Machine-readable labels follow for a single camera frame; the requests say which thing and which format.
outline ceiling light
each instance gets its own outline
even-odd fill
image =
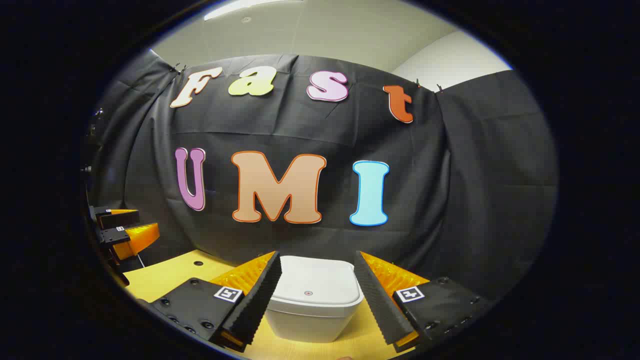
[[[255,5],[261,5],[261,4],[269,4],[269,3],[281,3],[284,1],[302,1],[302,0],[236,0],[233,1],[225,6],[221,6],[215,10],[213,10],[212,12],[208,13],[207,15],[205,15],[204,17],[204,21],[207,21],[209,19],[213,19],[215,17],[219,17],[221,15],[225,15],[226,13],[230,13],[230,12],[234,12],[236,10],[240,10],[240,9],[244,9],[244,8],[250,8],[252,6]]]

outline white container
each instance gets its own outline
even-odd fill
[[[346,261],[281,256],[282,275],[266,316],[280,338],[330,343],[364,299]]]

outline letter m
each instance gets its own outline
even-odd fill
[[[278,181],[259,151],[241,151],[231,156],[238,167],[238,210],[232,217],[240,222],[258,222],[262,214],[255,210],[255,197],[269,220],[275,221],[291,199],[284,220],[292,224],[314,224],[322,219],[317,211],[317,189],[320,171],[326,159],[320,155],[296,156]]]

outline white wall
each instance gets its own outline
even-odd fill
[[[419,79],[421,86],[437,92],[436,84],[447,88],[510,69],[482,43],[462,31],[456,31],[414,54],[393,74],[411,81]]]

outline ceiling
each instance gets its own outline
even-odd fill
[[[392,72],[423,47],[456,31],[435,15],[398,0],[285,1],[204,21],[206,13],[153,50],[171,65],[284,53],[324,56]],[[245,17],[251,21],[244,23]]]

